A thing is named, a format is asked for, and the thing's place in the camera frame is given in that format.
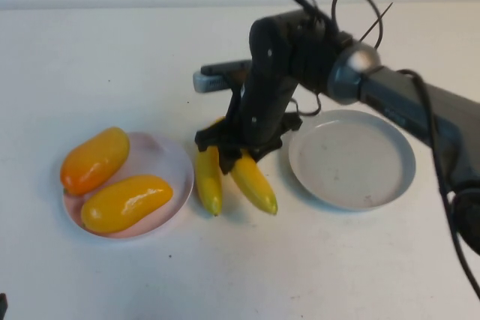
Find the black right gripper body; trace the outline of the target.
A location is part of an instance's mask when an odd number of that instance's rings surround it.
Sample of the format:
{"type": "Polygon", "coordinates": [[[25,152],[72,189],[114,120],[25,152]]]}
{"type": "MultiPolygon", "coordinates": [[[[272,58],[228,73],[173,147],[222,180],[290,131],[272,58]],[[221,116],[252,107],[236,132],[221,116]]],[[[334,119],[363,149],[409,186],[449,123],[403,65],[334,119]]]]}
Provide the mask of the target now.
{"type": "Polygon", "coordinates": [[[219,122],[195,135],[199,151],[217,146],[226,151],[261,148],[282,134],[282,121],[297,83],[279,86],[239,85],[232,90],[228,110],[219,122]]]}

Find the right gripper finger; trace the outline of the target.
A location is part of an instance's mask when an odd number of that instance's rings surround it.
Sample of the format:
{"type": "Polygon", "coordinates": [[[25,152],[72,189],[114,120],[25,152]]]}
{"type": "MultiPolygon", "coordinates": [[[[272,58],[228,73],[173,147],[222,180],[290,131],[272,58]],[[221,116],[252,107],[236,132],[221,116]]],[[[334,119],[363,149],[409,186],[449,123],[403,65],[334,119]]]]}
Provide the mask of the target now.
{"type": "Polygon", "coordinates": [[[243,156],[242,149],[238,147],[219,147],[219,167],[224,175],[229,174],[236,164],[236,161],[243,156]]]}
{"type": "Polygon", "coordinates": [[[254,161],[260,161],[266,155],[278,150],[279,148],[281,148],[280,142],[271,142],[258,148],[249,148],[247,152],[254,161]]]}

